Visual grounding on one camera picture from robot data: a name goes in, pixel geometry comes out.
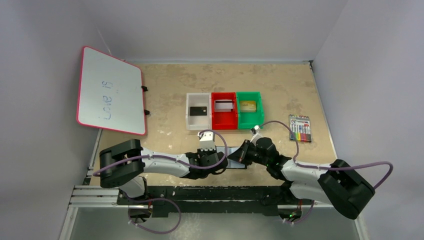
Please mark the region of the black leather card holder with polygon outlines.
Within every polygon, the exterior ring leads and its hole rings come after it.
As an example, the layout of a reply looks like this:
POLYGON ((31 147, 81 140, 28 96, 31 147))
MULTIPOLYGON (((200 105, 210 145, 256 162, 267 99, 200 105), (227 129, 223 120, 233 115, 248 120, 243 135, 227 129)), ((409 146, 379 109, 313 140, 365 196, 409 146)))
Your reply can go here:
MULTIPOLYGON (((247 165, 245 165, 244 163, 239 162, 239 159, 237 157, 230 157, 230 155, 232 155, 233 153, 235 153, 240 147, 239 146, 231 146, 227 148, 227 157, 226 157, 226 168, 227 169, 236 169, 236 170, 245 170, 247 169, 247 165)), ((220 153, 220 152, 224 152, 225 147, 224 146, 216 146, 216 152, 220 153)), ((221 160, 221 156, 218 157, 217 162, 219 162, 221 160)), ((218 166, 224 166, 225 165, 225 160, 220 163, 218 166)))

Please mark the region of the white credit card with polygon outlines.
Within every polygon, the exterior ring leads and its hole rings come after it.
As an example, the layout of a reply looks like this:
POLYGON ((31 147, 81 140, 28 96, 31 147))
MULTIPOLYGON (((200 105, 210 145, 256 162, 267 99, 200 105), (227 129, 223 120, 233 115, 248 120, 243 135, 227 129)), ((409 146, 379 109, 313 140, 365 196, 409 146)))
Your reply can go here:
POLYGON ((234 101, 231 99, 217 99, 214 101, 215 112, 232 112, 234 110, 234 101))

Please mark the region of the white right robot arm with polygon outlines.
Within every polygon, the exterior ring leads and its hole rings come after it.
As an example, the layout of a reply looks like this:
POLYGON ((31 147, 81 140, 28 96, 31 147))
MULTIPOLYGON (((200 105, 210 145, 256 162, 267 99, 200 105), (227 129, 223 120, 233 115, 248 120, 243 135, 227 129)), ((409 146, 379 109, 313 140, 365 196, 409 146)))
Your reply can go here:
POLYGON ((352 220, 376 193, 375 188, 344 160, 302 167, 300 161, 280 154, 269 137, 261 137, 256 142, 245 140, 229 159, 246 166, 263 165, 274 179, 284 181, 283 189, 293 197, 331 204, 352 220))

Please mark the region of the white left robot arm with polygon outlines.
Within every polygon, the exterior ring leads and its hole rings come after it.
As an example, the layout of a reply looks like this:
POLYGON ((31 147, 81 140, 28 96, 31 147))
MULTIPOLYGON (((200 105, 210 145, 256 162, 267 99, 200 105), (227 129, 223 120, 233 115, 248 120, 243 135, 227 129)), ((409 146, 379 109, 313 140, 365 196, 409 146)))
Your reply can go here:
POLYGON ((100 177, 102 188, 119 188, 131 199, 147 194, 147 181, 142 173, 166 174, 178 178, 197 180, 216 175, 228 166, 225 151, 215 149, 182 154, 155 152, 141 146, 138 139, 131 139, 99 153, 100 169, 94 177, 100 177))

